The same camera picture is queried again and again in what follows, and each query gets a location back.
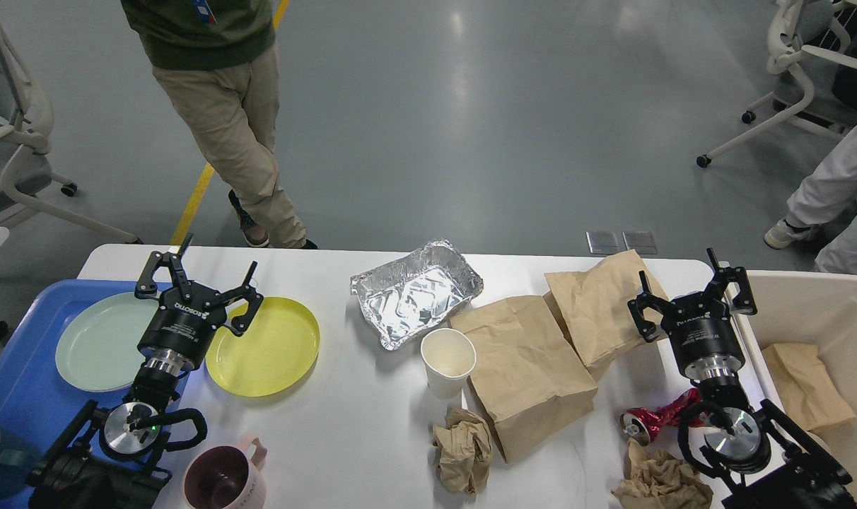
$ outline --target shoe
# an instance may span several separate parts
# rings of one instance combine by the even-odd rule
[[[237,219],[240,220],[240,231],[243,232],[243,237],[247,239],[247,245],[250,247],[267,246],[268,232],[250,216],[250,213],[243,210],[243,207],[240,206],[240,199],[237,198],[237,193],[233,189],[228,193],[228,200],[231,201],[231,206],[237,213]]]
[[[783,249],[794,242],[814,240],[819,235],[817,226],[799,229],[790,226],[786,219],[781,219],[777,225],[765,232],[764,241],[771,249]]]

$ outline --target storage bin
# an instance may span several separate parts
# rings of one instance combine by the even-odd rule
[[[757,315],[736,315],[749,351],[780,342],[817,344],[819,358],[856,419],[819,436],[853,476],[846,486],[857,502],[857,276],[748,271]],[[761,355],[752,359],[765,395],[780,405]]]

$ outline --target yellow floor line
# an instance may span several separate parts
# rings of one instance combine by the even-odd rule
[[[202,174],[199,175],[199,180],[196,182],[196,187],[193,189],[193,194],[190,195],[186,209],[183,209],[183,215],[180,216],[180,221],[177,222],[174,235],[170,236],[171,245],[179,245],[183,242],[183,238],[187,236],[187,232],[190,231],[193,217],[196,216],[196,210],[199,209],[199,203],[202,202],[202,197],[205,196],[205,190],[209,187],[209,180],[211,180],[213,173],[215,173],[215,168],[211,164],[206,163]]]
[[[277,26],[281,25],[281,20],[284,19],[284,12],[286,12],[289,4],[290,0],[281,0],[281,3],[277,6],[277,12],[274,13],[273,20],[275,30],[277,30]],[[187,201],[187,206],[183,209],[180,221],[177,222],[177,228],[174,229],[174,235],[170,236],[171,245],[179,245],[183,242],[183,238],[187,236],[187,232],[190,231],[190,225],[193,223],[196,211],[199,210],[199,203],[202,203],[202,197],[205,197],[206,189],[209,188],[209,181],[211,181],[211,176],[214,172],[215,168],[213,168],[211,164],[206,163],[205,168],[202,170],[202,174],[199,175],[199,180],[196,182],[196,187],[193,189],[193,194],[190,195],[190,199]]]

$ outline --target aluminum foil tray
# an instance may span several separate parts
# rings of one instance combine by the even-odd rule
[[[378,331],[381,346],[397,350],[444,322],[484,283],[447,240],[433,240],[406,257],[350,279],[350,293]]]

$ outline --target crumpled paper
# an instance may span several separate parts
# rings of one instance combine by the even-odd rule
[[[482,491],[492,462],[491,435],[480,416],[465,409],[451,409],[447,428],[434,426],[432,445],[441,449],[438,474],[451,493]]]
[[[821,433],[856,418],[834,387],[814,344],[772,344],[762,351],[783,409],[805,431]]]
[[[630,439],[629,479],[620,480],[612,495],[623,509],[709,509],[713,492],[686,461],[659,450],[649,457]]]
[[[612,254],[589,271],[545,274],[560,310],[555,319],[560,319],[561,328],[566,326],[564,335],[595,381],[616,358],[645,342],[626,308],[642,287],[639,271],[645,271],[652,294],[667,300],[658,280],[632,250]],[[661,323],[655,310],[647,309],[643,315]]]

